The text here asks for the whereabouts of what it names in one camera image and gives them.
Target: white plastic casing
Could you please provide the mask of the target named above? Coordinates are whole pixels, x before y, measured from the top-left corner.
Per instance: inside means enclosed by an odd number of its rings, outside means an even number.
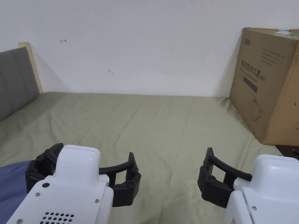
[[[255,163],[250,182],[240,178],[235,180],[225,223],[298,223],[299,161],[260,155]]]
[[[106,224],[113,190],[108,176],[99,175],[99,162],[95,148],[64,146],[55,173],[34,185],[8,224]]]

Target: green bedsheet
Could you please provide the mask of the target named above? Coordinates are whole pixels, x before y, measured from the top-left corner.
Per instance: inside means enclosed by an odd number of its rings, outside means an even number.
[[[207,147],[251,173],[256,156],[281,155],[255,139],[229,99],[44,93],[0,122],[0,166],[35,159],[57,142],[97,148],[100,167],[134,153],[140,190],[132,206],[112,209],[115,224],[223,223],[225,210],[197,186]],[[223,180],[217,168],[213,175]]]

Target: cardboard box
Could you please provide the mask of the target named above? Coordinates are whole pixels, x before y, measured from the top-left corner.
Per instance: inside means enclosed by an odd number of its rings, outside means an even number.
[[[230,99],[260,143],[299,146],[299,30],[244,28]]]

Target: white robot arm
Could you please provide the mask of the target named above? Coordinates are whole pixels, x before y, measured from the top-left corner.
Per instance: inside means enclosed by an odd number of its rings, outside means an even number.
[[[112,207],[133,203],[141,178],[133,153],[126,163],[99,168],[97,149],[62,147],[56,144],[30,162],[28,195],[8,224],[106,224]],[[115,184],[116,173],[125,170],[126,182]]]
[[[299,161],[260,155],[253,175],[234,169],[207,149],[198,186],[202,198],[226,208],[225,224],[298,223]],[[213,165],[225,172],[223,182],[212,176]]]

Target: blue cloth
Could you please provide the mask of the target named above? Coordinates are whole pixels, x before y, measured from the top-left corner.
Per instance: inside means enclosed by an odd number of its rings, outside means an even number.
[[[25,172],[30,161],[0,167],[0,223],[6,223],[27,196]]]

